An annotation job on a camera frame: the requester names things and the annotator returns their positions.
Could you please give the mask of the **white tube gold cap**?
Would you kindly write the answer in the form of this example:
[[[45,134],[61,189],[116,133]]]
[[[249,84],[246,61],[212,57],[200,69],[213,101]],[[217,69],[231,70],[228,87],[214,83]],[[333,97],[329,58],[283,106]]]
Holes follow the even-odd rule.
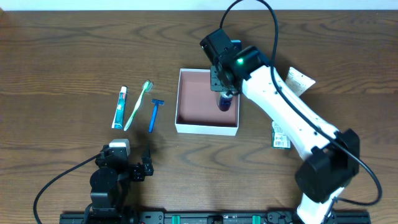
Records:
[[[306,92],[311,86],[313,86],[316,81],[294,67],[290,67],[287,78],[285,79],[285,84],[297,95],[300,96]]]

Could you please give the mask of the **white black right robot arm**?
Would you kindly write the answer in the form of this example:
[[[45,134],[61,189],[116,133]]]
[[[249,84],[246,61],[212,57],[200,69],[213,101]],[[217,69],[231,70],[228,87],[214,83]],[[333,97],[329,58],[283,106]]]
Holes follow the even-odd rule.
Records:
[[[292,141],[303,164],[295,181],[303,192],[297,215],[304,223],[323,223],[340,193],[359,172],[359,137],[340,132],[315,114],[281,79],[257,48],[230,44],[203,47],[220,86],[244,94],[275,121]]]

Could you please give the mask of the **green white soap bar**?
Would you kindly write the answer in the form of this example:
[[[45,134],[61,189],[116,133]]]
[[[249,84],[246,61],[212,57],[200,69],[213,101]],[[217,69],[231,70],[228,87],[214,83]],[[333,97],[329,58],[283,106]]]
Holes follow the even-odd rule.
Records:
[[[283,132],[282,128],[273,121],[272,125],[272,144],[275,149],[290,149],[291,142],[288,136]]]

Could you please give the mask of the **blue liquid clear bottle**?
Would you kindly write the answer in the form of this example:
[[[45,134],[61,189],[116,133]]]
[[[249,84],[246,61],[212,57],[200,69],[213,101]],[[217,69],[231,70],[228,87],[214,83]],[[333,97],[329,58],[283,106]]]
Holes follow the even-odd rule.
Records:
[[[218,108],[221,111],[228,111],[233,100],[233,95],[228,92],[220,92],[218,97]]]

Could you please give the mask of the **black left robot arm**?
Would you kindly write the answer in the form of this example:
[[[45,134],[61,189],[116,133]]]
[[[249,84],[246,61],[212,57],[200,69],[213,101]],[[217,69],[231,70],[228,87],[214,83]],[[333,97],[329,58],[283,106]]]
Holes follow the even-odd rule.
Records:
[[[150,149],[142,153],[141,159],[141,163],[131,164],[126,147],[103,146],[95,159],[99,169],[90,177],[94,215],[116,217],[125,214],[123,203],[130,183],[142,182],[154,173]]]

